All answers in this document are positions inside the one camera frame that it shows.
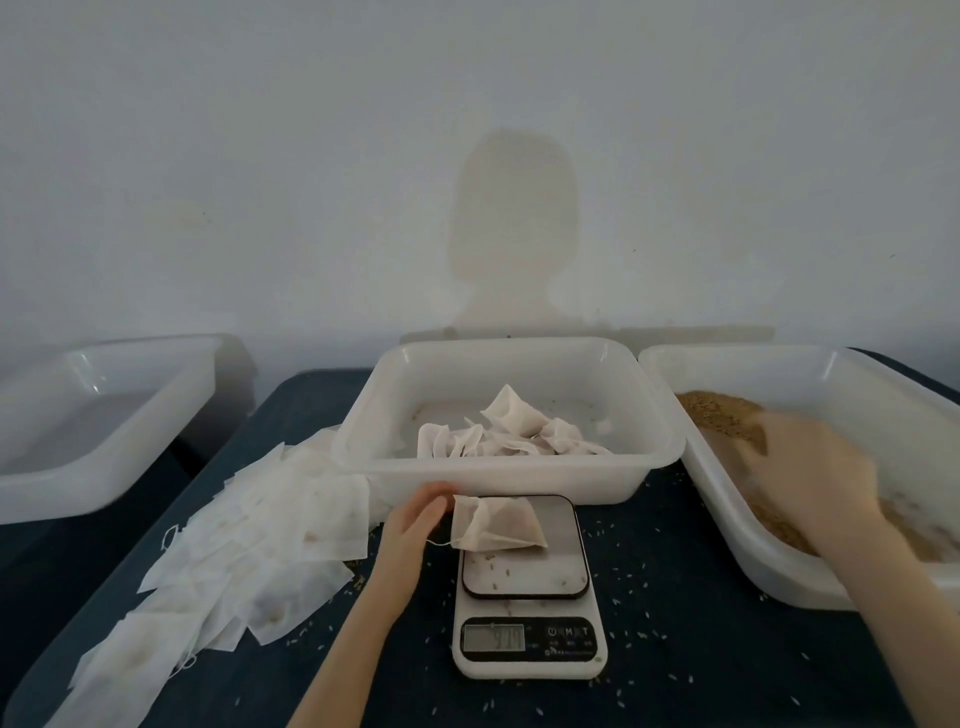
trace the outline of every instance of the scale control panel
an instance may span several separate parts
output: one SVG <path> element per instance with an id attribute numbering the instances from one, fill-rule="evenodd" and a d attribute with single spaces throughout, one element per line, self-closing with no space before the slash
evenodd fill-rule
<path id="1" fill-rule="evenodd" d="M 460 651 L 473 662 L 580 663 L 596 657 L 597 640 L 583 617 L 473 617 Z"/>

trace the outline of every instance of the white scale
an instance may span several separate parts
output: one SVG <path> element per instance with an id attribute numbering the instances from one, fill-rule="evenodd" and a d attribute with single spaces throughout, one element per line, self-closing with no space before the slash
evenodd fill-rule
<path id="1" fill-rule="evenodd" d="M 573 504 L 528 496 L 547 548 L 461 551 L 453 660 L 467 677 L 589 680 L 607 664 Z"/>

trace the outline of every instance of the pile of grain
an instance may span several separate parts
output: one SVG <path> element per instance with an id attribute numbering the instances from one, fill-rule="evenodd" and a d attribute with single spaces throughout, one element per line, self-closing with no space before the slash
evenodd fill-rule
<path id="1" fill-rule="evenodd" d="M 700 390 L 677 395 L 677 399 L 698 427 L 735 439 L 746 440 L 759 452 L 766 453 L 767 442 L 763 429 L 744 424 L 744 420 L 750 415 L 763 410 L 763 407 L 756 402 Z M 819 555 L 800 529 L 788 521 L 769 499 L 756 492 L 746 492 L 742 483 L 735 484 L 740 495 L 747 501 L 750 510 L 764 528 L 788 546 L 813 556 Z M 903 534 L 918 559 L 927 562 L 943 561 L 941 549 L 912 528 L 891 501 L 881 498 L 880 510 L 884 518 Z"/>

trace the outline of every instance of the wall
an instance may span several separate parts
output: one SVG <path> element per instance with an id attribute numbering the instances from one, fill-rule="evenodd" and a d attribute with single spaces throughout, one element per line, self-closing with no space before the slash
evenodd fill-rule
<path id="1" fill-rule="evenodd" d="M 401 338 L 597 331 L 960 385 L 958 35 L 950 0 L 9 0 L 0 368 L 226 332 L 236 417 Z"/>

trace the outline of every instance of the hand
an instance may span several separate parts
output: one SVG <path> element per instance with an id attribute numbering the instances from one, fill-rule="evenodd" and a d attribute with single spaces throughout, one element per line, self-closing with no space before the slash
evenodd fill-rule
<path id="1" fill-rule="evenodd" d="M 814 545 L 851 519 L 882 519 L 876 463 L 829 425 L 795 415 L 760 412 L 767 455 L 743 440 L 734 445 L 760 489 Z"/>
<path id="2" fill-rule="evenodd" d="M 393 624 L 414 595 L 420 580 L 423 547 L 444 513 L 453 509 L 453 483 L 424 483 L 383 524 L 380 550 L 364 594 L 375 595 Z"/>

